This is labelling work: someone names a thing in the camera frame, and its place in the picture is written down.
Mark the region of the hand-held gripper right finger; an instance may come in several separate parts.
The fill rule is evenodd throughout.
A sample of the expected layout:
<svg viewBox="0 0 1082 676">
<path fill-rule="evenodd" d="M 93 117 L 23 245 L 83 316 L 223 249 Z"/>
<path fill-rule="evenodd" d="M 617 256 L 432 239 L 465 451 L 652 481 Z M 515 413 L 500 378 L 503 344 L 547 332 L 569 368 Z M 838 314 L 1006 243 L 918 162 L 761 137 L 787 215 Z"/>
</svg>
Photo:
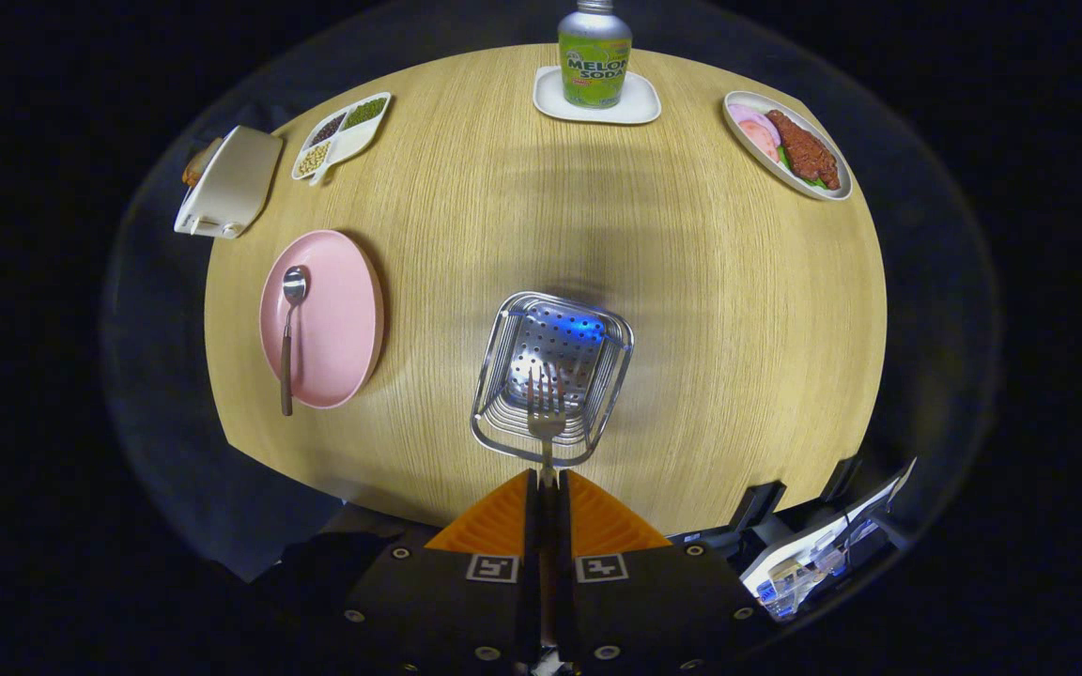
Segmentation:
<svg viewBox="0 0 1082 676">
<path fill-rule="evenodd" d="M 671 543 L 575 470 L 555 518 L 555 637 L 580 675 L 725 675 L 767 642 L 763 608 L 704 542 Z"/>
</svg>

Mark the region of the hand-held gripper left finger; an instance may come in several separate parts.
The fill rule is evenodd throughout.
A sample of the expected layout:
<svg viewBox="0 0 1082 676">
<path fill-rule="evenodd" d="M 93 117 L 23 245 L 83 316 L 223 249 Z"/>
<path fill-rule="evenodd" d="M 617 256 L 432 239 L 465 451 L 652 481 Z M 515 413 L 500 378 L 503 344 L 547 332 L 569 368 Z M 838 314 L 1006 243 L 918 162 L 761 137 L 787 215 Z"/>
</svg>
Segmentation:
<svg viewBox="0 0 1082 676">
<path fill-rule="evenodd" d="M 344 604 L 356 675 L 515 675 L 540 651 L 538 476 L 500 483 L 433 536 L 390 544 Z"/>
</svg>

